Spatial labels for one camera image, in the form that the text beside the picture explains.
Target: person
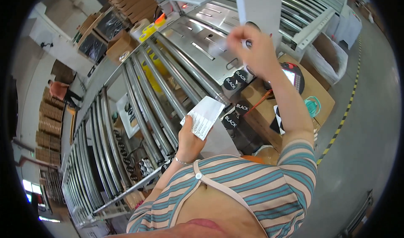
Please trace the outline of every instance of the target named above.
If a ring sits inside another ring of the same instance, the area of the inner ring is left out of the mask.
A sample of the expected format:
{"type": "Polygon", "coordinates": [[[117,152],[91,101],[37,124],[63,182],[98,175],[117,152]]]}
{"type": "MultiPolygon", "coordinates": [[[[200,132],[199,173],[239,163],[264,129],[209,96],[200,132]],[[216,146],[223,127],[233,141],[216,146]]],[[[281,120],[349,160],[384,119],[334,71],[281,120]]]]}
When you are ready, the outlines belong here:
{"type": "Polygon", "coordinates": [[[186,116],[175,158],[119,237],[289,237],[302,224],[317,174],[309,112],[269,35],[241,26],[227,43],[255,75],[271,82],[286,132],[277,165],[234,155],[195,160],[206,139],[191,132],[192,118],[186,116]],[[251,49],[243,48],[246,39],[253,41],[251,49]]]}
{"type": "Polygon", "coordinates": [[[68,84],[64,84],[64,83],[58,82],[58,81],[54,82],[52,80],[49,80],[48,85],[49,85],[49,92],[52,96],[57,97],[58,99],[64,101],[74,110],[76,110],[76,111],[80,110],[80,107],[78,107],[76,105],[76,103],[74,103],[72,98],[75,98],[78,101],[83,101],[83,98],[78,96],[71,90],[69,90],[68,84]]]}

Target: stacked boxes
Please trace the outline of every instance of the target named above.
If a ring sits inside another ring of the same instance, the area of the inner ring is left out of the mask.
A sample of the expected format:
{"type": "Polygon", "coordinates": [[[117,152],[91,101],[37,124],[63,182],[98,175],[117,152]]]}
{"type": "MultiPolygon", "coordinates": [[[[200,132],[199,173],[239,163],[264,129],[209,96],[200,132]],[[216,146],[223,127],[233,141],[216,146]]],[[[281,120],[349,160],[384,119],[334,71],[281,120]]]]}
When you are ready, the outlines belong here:
{"type": "Polygon", "coordinates": [[[39,131],[45,131],[48,134],[60,138],[62,134],[62,123],[44,116],[39,116],[38,129],[39,131]]]}
{"type": "Polygon", "coordinates": [[[60,166],[60,153],[44,148],[35,148],[35,158],[53,166],[60,166]]]}
{"type": "Polygon", "coordinates": [[[63,110],[54,107],[51,104],[47,104],[45,101],[41,102],[39,106],[39,113],[44,117],[48,117],[50,119],[54,119],[59,122],[62,121],[63,110]]]}
{"type": "Polygon", "coordinates": [[[108,0],[109,3],[119,9],[132,23],[147,18],[154,22],[153,15],[157,7],[155,0],[108,0]]]}
{"type": "Polygon", "coordinates": [[[36,131],[35,135],[36,144],[46,149],[60,151],[60,139],[46,134],[44,132],[36,131]]]}
{"type": "Polygon", "coordinates": [[[63,101],[59,100],[58,98],[52,97],[52,95],[49,92],[49,88],[45,87],[44,93],[42,95],[42,100],[47,103],[50,104],[54,107],[57,107],[59,109],[64,109],[65,108],[65,104],[63,103],[63,101]]]}

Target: teal object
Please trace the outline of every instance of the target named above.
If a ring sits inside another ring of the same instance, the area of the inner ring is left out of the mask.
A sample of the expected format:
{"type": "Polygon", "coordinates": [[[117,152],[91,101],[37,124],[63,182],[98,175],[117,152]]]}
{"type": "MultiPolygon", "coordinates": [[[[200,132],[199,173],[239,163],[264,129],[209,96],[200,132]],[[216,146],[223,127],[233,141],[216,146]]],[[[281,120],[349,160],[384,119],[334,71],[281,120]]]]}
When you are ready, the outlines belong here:
{"type": "Polygon", "coordinates": [[[309,110],[310,117],[314,118],[321,110],[320,101],[314,96],[310,96],[304,100],[307,109],[309,110]]]}

